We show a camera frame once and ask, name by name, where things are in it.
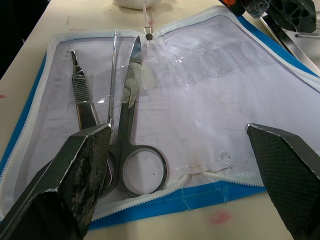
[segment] metal scalpel handle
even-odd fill
[[[79,66],[76,52],[71,51],[73,62],[72,86],[78,114],[79,129],[87,129],[99,125],[99,119],[88,88],[84,70]]]

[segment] bandage scissors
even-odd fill
[[[111,72],[111,87],[110,87],[110,99],[109,102],[109,111],[108,116],[108,123],[113,124],[113,96],[114,95],[114,80],[115,80],[115,70],[116,70],[116,46],[117,46],[117,32],[115,32],[115,40],[113,46],[113,62],[112,62],[112,72]],[[120,183],[123,187],[124,191],[130,195],[131,197],[138,197],[140,194],[133,192],[125,183],[124,180],[124,168],[127,160],[132,157],[133,155],[148,151],[158,156],[159,160],[163,166],[163,176],[159,186],[151,193],[154,193],[158,190],[161,190],[166,183],[168,169],[167,163],[162,155],[162,153],[153,146],[149,145],[133,145],[131,143],[131,134],[132,128],[134,124],[134,116],[135,116],[135,109],[137,103],[137,93],[138,93],[138,86],[137,86],[137,79],[135,76],[135,71],[133,69],[134,65],[141,65],[142,64],[142,56],[141,56],[141,42],[140,37],[138,36],[134,42],[132,47],[129,64],[125,76],[124,81],[124,89],[123,89],[123,98],[121,104],[121,112],[120,112],[120,120],[119,120],[119,127],[117,133],[117,140],[114,144],[110,146],[109,149],[109,157],[108,157],[108,173],[104,180],[104,186],[102,189],[102,196],[107,195],[110,193],[117,183]]]

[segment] black object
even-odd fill
[[[300,33],[316,30],[316,8],[312,0],[220,0],[235,15],[245,10],[255,19],[267,13],[282,28]]]
[[[48,0],[0,0],[0,79],[48,4]]]
[[[5,216],[0,239],[83,239],[104,184],[110,137],[106,124],[70,136]]]
[[[249,123],[263,184],[295,240],[320,239],[320,157],[299,136]]]
[[[289,31],[312,33],[317,28],[316,8],[312,0],[272,0],[266,13]]]

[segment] table surface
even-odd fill
[[[218,0],[163,0],[148,9],[153,29],[191,16]],[[267,33],[259,20],[245,13]],[[51,0],[44,14],[0,80],[0,159],[26,103],[50,38],[76,31],[114,28],[143,32],[141,10],[119,7],[112,0]],[[85,240],[99,239],[291,240],[267,194],[89,231]]]

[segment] scissor blade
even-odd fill
[[[141,41],[138,36],[133,44],[129,64],[136,63],[141,65]]]
[[[137,98],[137,79],[141,70],[141,42],[138,36],[133,44],[128,69],[124,80],[124,91],[122,103],[129,102],[129,108],[135,103]]]

